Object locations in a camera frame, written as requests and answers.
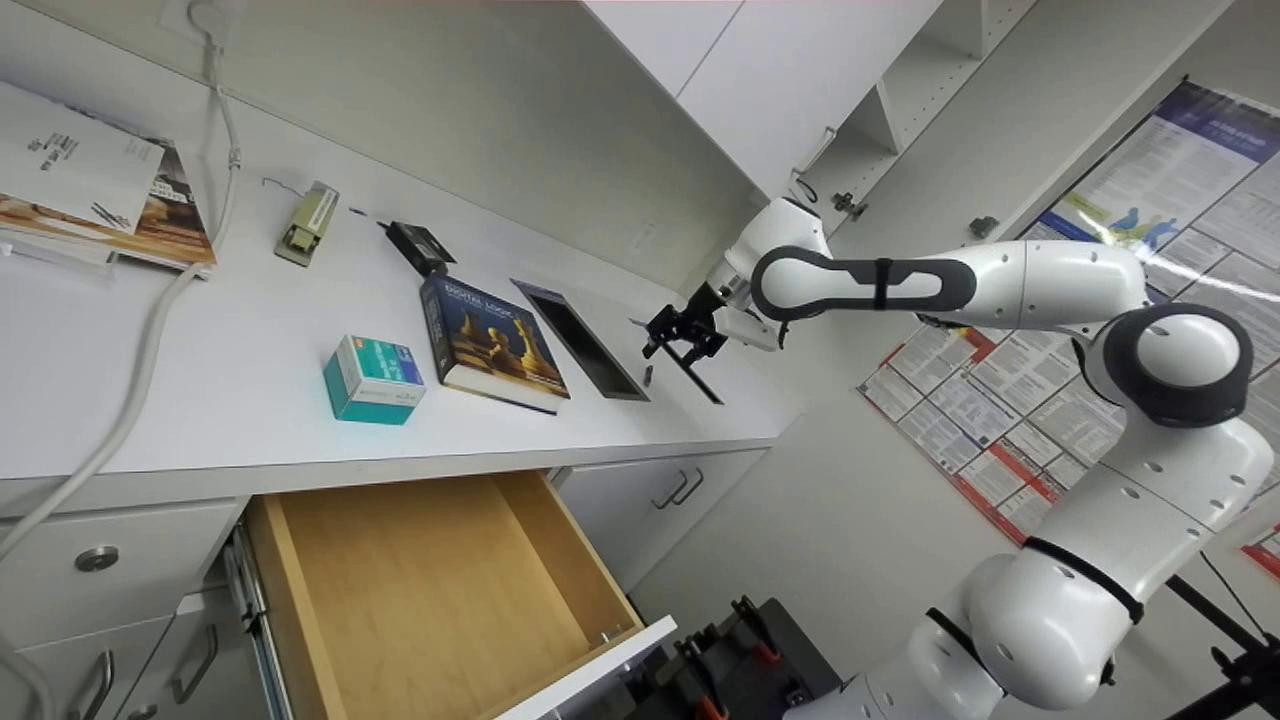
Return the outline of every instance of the drawer front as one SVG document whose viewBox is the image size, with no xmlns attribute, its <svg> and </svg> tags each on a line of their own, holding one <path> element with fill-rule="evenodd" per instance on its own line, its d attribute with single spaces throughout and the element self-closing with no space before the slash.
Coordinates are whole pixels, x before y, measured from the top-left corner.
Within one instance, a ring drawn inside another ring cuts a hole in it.
<svg viewBox="0 0 1280 720">
<path fill-rule="evenodd" d="M 226 590 L 184 598 L 123 720 L 267 720 Z"/>
<path fill-rule="evenodd" d="M 589 664 L 564 672 L 555 686 L 541 688 L 537 695 L 518 699 L 514 707 L 500 711 L 500 720 L 530 720 L 530 717 L 575 717 L 593 711 L 608 692 L 632 680 L 632 667 L 644 664 L 667 636 L 675 636 L 675 621 L 662 615 L 634 636 L 602 648 Z"/>
<path fill-rule="evenodd" d="M 15 648 L 170 615 L 241 505 L 60 517 L 0 565 L 0 631 Z"/>
<path fill-rule="evenodd" d="M 113 720 L 161 644 L 162 623 L 168 621 L 146 621 L 18 651 L 57 695 L 48 717 Z M 32 692 L 7 667 L 0 667 L 0 717 L 38 717 Z"/>
</svg>

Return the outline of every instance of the white countertop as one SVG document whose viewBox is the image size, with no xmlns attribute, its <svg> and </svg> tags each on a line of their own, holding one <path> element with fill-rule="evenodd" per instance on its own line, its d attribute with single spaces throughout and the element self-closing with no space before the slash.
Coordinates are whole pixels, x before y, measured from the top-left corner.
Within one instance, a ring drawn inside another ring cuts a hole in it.
<svg viewBox="0 0 1280 720">
<path fill-rule="evenodd" d="M 18 7 L 0 14 L 0 75 L 7 81 L 65 95 L 78 89 L 76 71 L 93 66 L 108 75 L 123 71 L 127 89 L 146 89 L 144 95 L 200 99 L 200 89 L 189 81 L 60 24 L 38 29 L 65 36 L 50 41 L 57 59 L 48 36 L 43 49 L 18 49 L 23 29 L 15 24 L 48 22 L 28 14 L 7 15 Z M 139 127 L 175 126 L 184 118 L 170 106 L 133 122 Z M 646 403 L 602 402 L 542 330 L 570 392 L 558 416 L 506 407 L 427 382 L 427 396 L 402 428 L 333 422 L 319 366 L 342 331 L 406 343 L 425 370 L 430 360 L 414 299 L 420 278 L 396 257 L 370 215 L 427 226 L 456 253 L 456 278 L 497 296 L 524 304 L 513 278 L 564 294 L 632 377 L 638 377 L 644 343 L 632 321 L 646 321 L 671 294 L 250 108 L 235 108 L 235 122 L 249 173 L 241 173 L 215 282 L 189 288 L 175 304 L 151 402 L 123 452 L 108 466 L 113 476 L 144 476 L 146 489 L 162 489 L 162 501 L 184 501 L 333 489 L 342 482 L 730 452 L 765 449 L 801 411 L 770 377 L 770 355 L 738 343 L 701 366 L 702 382 L 724 396 L 718 407 L 662 355 L 656 355 Z M 260 173 L 301 189 L 328 179 L 342 192 L 342 209 L 311 269 L 272 257 L 296 195 L 262 184 Z M 134 269 L 93 282 L 34 262 L 0 262 L 0 482 L 65 476 L 93 452 L 123 402 L 144 313 L 162 284 L 168 278 Z"/>
</svg>

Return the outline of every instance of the white robotic arm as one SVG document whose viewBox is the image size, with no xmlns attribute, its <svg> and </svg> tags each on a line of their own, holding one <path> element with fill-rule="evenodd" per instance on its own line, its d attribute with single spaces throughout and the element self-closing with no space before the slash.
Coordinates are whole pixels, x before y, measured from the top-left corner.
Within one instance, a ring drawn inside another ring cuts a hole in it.
<svg viewBox="0 0 1280 720">
<path fill-rule="evenodd" d="M 1125 247 L 1015 242 L 923 262 L 830 262 L 814 215 L 776 201 L 702 294 L 726 299 L 747 278 L 770 321 L 861 309 L 987 330 L 1105 323 L 1077 343 L 1085 382 L 1126 411 L 1121 444 L 1018 551 L 966 576 L 960 609 L 926 612 L 890 659 L 797 720 L 972 720 L 993 717 L 1004 692 L 1035 707 L 1090 699 L 1148 598 L 1270 472 L 1266 439 L 1234 422 L 1247 331 L 1210 309 L 1142 309 L 1142 271 Z"/>
</svg>

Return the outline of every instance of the cable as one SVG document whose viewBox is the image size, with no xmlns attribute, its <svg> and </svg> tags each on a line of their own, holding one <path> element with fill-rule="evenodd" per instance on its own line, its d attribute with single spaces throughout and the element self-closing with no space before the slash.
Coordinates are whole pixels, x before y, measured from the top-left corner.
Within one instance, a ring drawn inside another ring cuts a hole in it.
<svg viewBox="0 0 1280 720">
<path fill-rule="evenodd" d="M 235 133 L 235 118 L 233 118 L 233 106 L 220 89 L 220 55 L 222 49 L 211 41 L 211 32 L 200 24 L 200 14 L 196 5 L 208 5 L 208 0 L 192 0 L 189 5 L 189 22 L 192 29 L 203 36 L 203 83 L 208 83 L 208 95 L 211 95 L 211 112 L 222 118 L 222 133 L 226 133 L 226 189 L 222 189 L 222 206 L 215 213 L 215 226 L 211 226 L 211 238 L 220 242 L 226 219 L 233 219 L 233 201 L 235 201 L 235 173 L 241 173 L 241 133 Z M 144 403 L 146 403 L 146 392 L 151 392 L 151 377 L 157 377 L 157 355 L 161 355 L 161 342 L 162 342 L 162 323 L 168 323 L 168 313 L 170 304 L 184 296 L 184 288 L 196 282 L 196 264 L 184 269 L 162 294 L 161 299 L 151 304 L 146 313 L 146 330 L 144 330 L 144 342 L 139 342 L 139 360 L 133 366 L 133 382 L 127 382 L 127 396 L 123 396 L 123 407 L 113 423 L 113 432 L 97 444 L 97 452 L 57 489 L 48 494 L 10 532 L 3 532 L 0 539 L 0 565 L 67 501 L 76 498 L 127 439 L 127 432 L 134 428 Z M 34 704 L 38 704 L 38 717 L 43 720 L 57 720 L 57 692 L 50 686 L 43 680 L 43 672 L 23 659 L 3 636 L 0 636 L 0 664 L 15 672 L 18 686 L 28 686 L 34 692 Z"/>
<path fill-rule="evenodd" d="M 267 178 L 267 173 L 256 173 L 256 168 L 249 168 L 260 184 L 272 184 L 272 189 L 283 189 L 289 195 L 296 195 L 296 201 L 303 201 L 306 192 L 301 192 L 301 189 L 292 189 L 289 179 L 280 179 L 280 178 Z"/>
<path fill-rule="evenodd" d="M 151 377 L 157 377 L 157 355 L 161 355 L 161 338 L 168 323 L 170 304 L 180 299 L 180 294 L 196 282 L 196 269 L 180 271 L 161 299 L 151 304 L 146 330 L 144 330 L 144 343 L 139 343 L 139 360 L 133 370 L 127 382 L 127 396 L 123 407 L 113 423 L 113 432 L 97 444 L 97 452 L 50 494 L 43 498 L 3 539 L 0 539 L 0 565 L 67 501 L 76 498 L 127 439 L 134 416 L 146 403 L 151 392 Z M 0 664 L 7 664 L 38 699 L 38 717 L 50 720 L 50 688 L 38 678 L 38 667 L 32 667 L 23 656 L 15 656 L 15 648 L 0 636 Z"/>
<path fill-rule="evenodd" d="M 1280 494 L 1280 484 L 1266 484 L 1264 494 L 1254 494 L 1245 512 L 1251 512 L 1254 505 L 1266 505 Z"/>
<path fill-rule="evenodd" d="M 241 127 L 235 127 L 233 106 L 222 95 L 222 49 L 215 43 L 211 29 L 200 22 L 200 7 L 208 7 L 208 0 L 189 0 L 189 24 L 203 36 L 200 81 L 211 95 L 211 118 L 222 118 L 222 133 L 226 133 L 226 189 L 222 189 L 222 206 L 211 226 L 211 238 L 220 238 L 222 219 L 233 215 L 233 195 L 235 195 Z"/>
<path fill-rule="evenodd" d="M 1266 636 L 1266 629 L 1247 612 L 1247 604 L 1238 599 L 1238 593 L 1229 583 L 1229 576 L 1206 561 L 1206 551 L 1198 551 L 1198 561 L 1210 570 L 1210 576 L 1229 590 L 1229 598 L 1238 604 L 1238 612 L 1247 615 L 1247 623 Z"/>
</svg>

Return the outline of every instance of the electrical outlet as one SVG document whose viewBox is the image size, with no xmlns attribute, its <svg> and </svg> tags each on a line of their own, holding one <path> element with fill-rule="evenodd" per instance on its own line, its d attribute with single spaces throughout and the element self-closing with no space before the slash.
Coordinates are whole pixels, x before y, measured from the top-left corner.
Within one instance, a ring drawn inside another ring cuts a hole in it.
<svg viewBox="0 0 1280 720">
<path fill-rule="evenodd" d="M 215 49 L 226 49 L 226 36 L 241 14 L 242 14 L 242 0 L 168 0 L 161 14 L 161 24 L 192 43 L 203 43 L 203 32 L 208 32 Z"/>
</svg>

